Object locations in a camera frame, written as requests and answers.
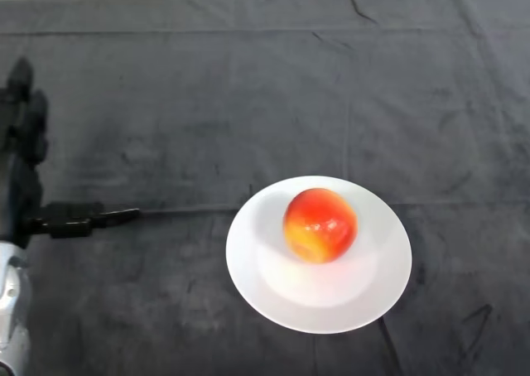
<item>white plate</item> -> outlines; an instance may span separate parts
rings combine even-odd
[[[342,257],[315,265],[287,247],[282,223],[289,202],[317,187],[348,201],[359,233]],[[375,194],[349,181],[303,176],[248,200],[230,226],[226,263],[241,296],[269,320],[302,332],[339,333],[377,320],[398,301],[412,253],[401,221]]]

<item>apple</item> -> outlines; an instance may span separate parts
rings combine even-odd
[[[354,210],[339,194],[324,188],[302,191],[283,216],[287,245],[309,263],[336,260],[354,242],[357,231]]]

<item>table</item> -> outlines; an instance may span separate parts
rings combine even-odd
[[[51,108],[49,200],[151,213],[34,239],[30,374],[526,375],[528,0],[0,2]],[[224,260],[238,208],[336,176],[401,218],[397,305],[341,335],[261,317]]]

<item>robotic hand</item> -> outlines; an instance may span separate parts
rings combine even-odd
[[[31,83],[31,66],[19,60],[7,87],[0,88],[0,376],[22,376],[29,357],[31,285],[25,249],[31,235],[86,237],[93,228],[140,215],[138,209],[105,212],[100,203],[41,208],[36,166],[46,157],[47,102],[42,92],[31,91]]]

